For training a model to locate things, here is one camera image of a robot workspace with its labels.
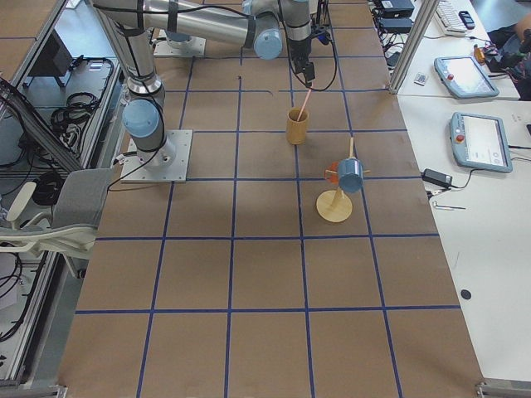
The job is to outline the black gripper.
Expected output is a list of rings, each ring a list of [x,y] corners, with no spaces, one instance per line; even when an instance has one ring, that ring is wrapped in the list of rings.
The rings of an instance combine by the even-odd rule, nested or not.
[[[314,63],[309,60],[311,42],[311,39],[304,39],[301,41],[293,39],[288,40],[288,50],[290,60],[294,67],[294,73],[304,77],[305,85],[312,85],[312,82],[315,79]]]

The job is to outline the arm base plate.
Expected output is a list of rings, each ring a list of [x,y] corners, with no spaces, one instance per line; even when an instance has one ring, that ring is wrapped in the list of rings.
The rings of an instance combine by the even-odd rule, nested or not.
[[[170,129],[166,132],[166,143],[147,165],[150,153],[124,160],[120,177],[127,183],[186,182],[189,156],[192,147],[191,129]]]
[[[191,36],[188,41],[173,41],[165,37],[164,41],[159,38],[154,48],[155,57],[203,57],[206,40]]]

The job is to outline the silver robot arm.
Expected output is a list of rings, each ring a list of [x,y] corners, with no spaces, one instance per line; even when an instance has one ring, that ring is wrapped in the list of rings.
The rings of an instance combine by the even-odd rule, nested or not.
[[[306,1],[96,1],[133,98],[155,97],[171,129],[245,145],[281,133],[292,70],[313,76]]]

